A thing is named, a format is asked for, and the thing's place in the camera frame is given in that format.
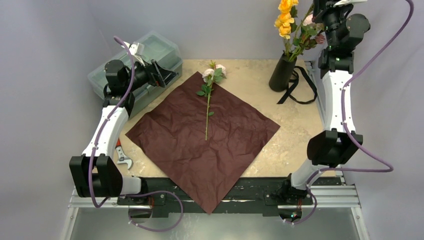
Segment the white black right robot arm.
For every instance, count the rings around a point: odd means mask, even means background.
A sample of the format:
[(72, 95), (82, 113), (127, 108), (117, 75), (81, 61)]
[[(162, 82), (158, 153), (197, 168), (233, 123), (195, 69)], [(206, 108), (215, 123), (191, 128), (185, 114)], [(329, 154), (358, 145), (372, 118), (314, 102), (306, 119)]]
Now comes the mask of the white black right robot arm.
[(316, 181), (325, 168), (344, 165), (363, 143), (352, 120), (350, 85), (354, 73), (354, 50), (370, 30), (363, 14), (350, 14), (355, 0), (315, 0), (312, 21), (323, 24), (327, 47), (318, 60), (325, 93), (325, 119), (321, 133), (307, 145), (307, 159), (291, 173), (280, 189), (288, 204), (307, 196), (307, 186)]

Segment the dark pink rose stem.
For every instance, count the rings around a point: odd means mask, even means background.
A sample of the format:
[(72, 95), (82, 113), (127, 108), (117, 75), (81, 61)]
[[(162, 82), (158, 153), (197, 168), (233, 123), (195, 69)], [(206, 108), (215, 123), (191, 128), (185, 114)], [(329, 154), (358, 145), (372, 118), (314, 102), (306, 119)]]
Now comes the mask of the dark pink rose stem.
[(314, 3), (310, 5), (305, 16), (301, 17), (298, 23), (295, 22), (294, 33), (292, 34), (289, 45), (289, 62), (295, 62), (305, 51), (322, 45), (326, 40), (324, 36), (324, 24), (313, 22), (313, 12)]

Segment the yellow rose stem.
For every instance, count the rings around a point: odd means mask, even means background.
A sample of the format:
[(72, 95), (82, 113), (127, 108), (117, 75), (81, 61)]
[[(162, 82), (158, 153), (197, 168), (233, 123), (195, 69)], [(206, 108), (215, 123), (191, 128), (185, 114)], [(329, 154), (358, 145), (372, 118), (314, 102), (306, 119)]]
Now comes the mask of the yellow rose stem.
[(298, 14), (298, 4), (298, 0), (281, 0), (277, 7), (279, 15), (274, 21), (274, 27), (278, 30), (279, 36), (283, 39), (283, 56), (286, 57), (289, 62), (293, 62), (295, 59), (294, 51), (292, 50), (293, 43), (291, 42), (291, 34), (297, 29), (295, 18)]

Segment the flower bouquet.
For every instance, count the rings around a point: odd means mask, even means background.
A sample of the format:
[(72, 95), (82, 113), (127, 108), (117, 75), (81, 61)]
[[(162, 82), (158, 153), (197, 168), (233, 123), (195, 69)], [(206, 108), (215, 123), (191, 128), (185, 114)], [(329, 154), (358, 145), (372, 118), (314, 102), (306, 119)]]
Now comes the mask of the flower bouquet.
[(211, 214), (280, 126), (221, 86), (199, 96), (194, 73), (126, 136)]

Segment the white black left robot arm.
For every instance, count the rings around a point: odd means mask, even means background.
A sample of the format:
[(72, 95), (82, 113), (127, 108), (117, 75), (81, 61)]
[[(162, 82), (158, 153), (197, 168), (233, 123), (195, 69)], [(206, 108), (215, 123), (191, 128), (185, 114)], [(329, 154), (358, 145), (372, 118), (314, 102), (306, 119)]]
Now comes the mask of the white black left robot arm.
[(138, 205), (146, 203), (149, 191), (142, 177), (123, 176), (112, 160), (119, 135), (134, 107), (133, 91), (149, 84), (167, 87), (178, 72), (159, 66), (152, 60), (132, 67), (114, 59), (104, 66), (107, 88), (101, 118), (86, 149), (69, 161), (72, 179), (79, 197), (112, 198), (129, 195)]

